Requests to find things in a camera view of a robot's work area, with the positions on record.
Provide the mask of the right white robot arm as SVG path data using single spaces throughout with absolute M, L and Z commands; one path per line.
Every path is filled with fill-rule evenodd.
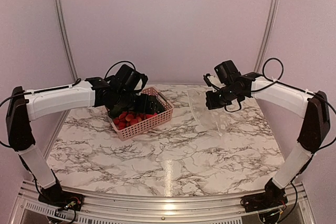
M 301 118 L 302 126 L 295 146 L 279 171 L 265 185 L 261 194 L 243 197 L 244 205 L 256 202 L 271 207 L 285 196 L 285 187 L 310 164 L 314 154 L 323 149 L 322 143 L 331 127 L 329 104 L 324 92 L 311 93 L 276 79 L 268 80 L 259 73 L 241 75 L 235 72 L 221 80 L 224 87 L 213 87 L 206 92 L 209 110 L 226 109 L 233 101 L 246 98 L 269 102 Z

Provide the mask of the green avocado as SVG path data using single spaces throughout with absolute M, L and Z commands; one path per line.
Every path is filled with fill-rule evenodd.
M 109 110 L 109 116 L 112 118 L 117 118 L 123 112 L 123 108 L 115 105 L 112 109 Z

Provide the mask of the clear dotted zip top bag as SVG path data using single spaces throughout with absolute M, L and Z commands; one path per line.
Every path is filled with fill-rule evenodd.
M 216 110 L 207 108 L 206 91 L 210 91 L 210 89 L 190 89 L 187 91 L 192 116 L 203 129 L 223 136 L 231 124 L 231 118 L 223 108 Z

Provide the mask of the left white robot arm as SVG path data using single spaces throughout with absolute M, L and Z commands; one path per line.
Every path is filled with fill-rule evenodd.
M 53 174 L 36 146 L 30 123 L 43 116 L 76 108 L 103 106 L 111 116 L 124 111 L 153 115 L 157 111 L 154 96 L 139 90 L 126 91 L 113 87 L 100 77 L 78 80 L 67 86 L 40 90 L 23 90 L 16 87 L 7 98 L 6 126 L 7 147 L 18 153 L 28 170 L 46 190 L 45 196 L 54 205 L 66 202 L 66 193 L 58 185 Z

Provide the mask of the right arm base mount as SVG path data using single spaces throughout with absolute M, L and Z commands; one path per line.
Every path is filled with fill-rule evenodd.
M 276 196 L 273 192 L 263 192 L 245 195 L 241 198 L 240 204 L 244 207 L 245 212 L 254 212 L 284 206 L 288 203 L 285 191 L 281 191 Z

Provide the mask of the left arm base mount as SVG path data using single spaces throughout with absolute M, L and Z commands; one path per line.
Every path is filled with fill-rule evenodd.
M 65 191 L 59 183 L 56 183 L 46 189 L 41 187 L 38 200 L 48 205 L 58 207 L 59 211 L 68 209 L 80 211 L 84 195 Z

